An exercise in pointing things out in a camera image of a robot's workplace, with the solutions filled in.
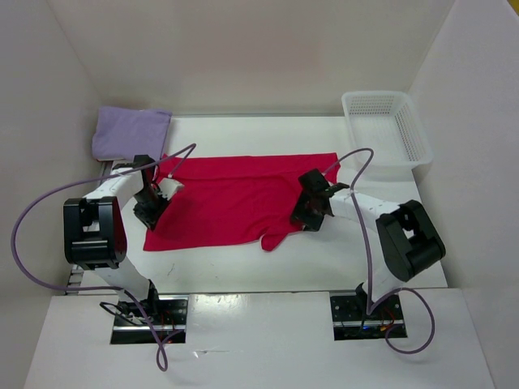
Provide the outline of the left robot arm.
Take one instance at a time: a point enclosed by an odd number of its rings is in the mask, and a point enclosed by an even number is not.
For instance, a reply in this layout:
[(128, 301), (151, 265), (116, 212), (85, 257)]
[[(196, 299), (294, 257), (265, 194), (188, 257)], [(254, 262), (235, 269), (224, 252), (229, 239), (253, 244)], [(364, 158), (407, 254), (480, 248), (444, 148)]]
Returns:
[(127, 256), (127, 235), (121, 210), (134, 199), (134, 215), (149, 231), (170, 205), (183, 184), (172, 174), (158, 181), (154, 161), (138, 155), (131, 163), (114, 166), (105, 179), (82, 198), (63, 205), (64, 249), (68, 263), (92, 271), (119, 296), (122, 313), (134, 322), (154, 323), (161, 316), (157, 288), (142, 276)]

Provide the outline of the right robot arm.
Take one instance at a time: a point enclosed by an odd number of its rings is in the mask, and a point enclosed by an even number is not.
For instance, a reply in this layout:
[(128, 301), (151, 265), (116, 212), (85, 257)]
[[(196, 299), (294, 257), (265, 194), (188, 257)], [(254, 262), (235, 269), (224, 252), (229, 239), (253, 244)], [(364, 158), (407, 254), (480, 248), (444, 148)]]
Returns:
[(301, 193), (290, 219), (317, 232), (324, 218), (357, 221), (367, 249), (368, 275), (357, 287), (355, 308), (374, 318), (391, 293), (438, 263), (445, 245), (425, 207), (417, 200), (394, 203), (362, 194), (344, 183), (330, 184), (317, 169), (299, 177)]

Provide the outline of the pink t shirt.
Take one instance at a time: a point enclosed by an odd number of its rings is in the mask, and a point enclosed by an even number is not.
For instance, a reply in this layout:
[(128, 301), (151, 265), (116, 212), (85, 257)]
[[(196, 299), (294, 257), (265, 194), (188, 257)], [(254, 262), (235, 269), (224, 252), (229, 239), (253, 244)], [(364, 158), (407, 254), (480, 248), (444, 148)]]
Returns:
[(290, 215), (301, 193), (300, 176), (313, 169), (337, 180), (336, 153), (288, 156), (228, 156), (181, 160), (160, 166), (183, 184), (146, 233), (144, 250), (159, 252), (258, 241), (267, 252), (302, 231)]

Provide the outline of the lavender t shirt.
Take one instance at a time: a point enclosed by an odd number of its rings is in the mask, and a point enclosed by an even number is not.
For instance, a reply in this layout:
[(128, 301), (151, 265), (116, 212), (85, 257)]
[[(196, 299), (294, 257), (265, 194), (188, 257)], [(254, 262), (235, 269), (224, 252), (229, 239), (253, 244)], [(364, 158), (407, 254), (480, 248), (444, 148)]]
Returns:
[(161, 109), (101, 106), (92, 137), (92, 156), (96, 160), (133, 160), (137, 155), (148, 155), (158, 160), (171, 119), (172, 113)]

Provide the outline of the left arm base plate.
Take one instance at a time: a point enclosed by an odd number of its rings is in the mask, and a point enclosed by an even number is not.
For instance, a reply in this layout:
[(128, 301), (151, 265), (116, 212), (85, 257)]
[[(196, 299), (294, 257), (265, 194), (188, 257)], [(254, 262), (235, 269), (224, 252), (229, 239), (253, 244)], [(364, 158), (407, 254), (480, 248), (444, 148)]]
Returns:
[[(186, 341), (187, 295), (160, 295), (156, 309), (145, 307), (158, 338), (165, 344), (183, 344)], [(154, 344), (155, 339), (134, 303), (103, 301), (100, 307), (114, 317), (111, 344)]]

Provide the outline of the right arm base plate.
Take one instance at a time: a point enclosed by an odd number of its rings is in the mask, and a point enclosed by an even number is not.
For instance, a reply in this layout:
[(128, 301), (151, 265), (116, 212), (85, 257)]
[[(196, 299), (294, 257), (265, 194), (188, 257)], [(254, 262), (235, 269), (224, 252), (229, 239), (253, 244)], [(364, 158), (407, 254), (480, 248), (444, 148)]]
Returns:
[(398, 296), (392, 296), (371, 314), (366, 303), (354, 291), (331, 293), (329, 302), (335, 341), (377, 340), (407, 337), (404, 315)]

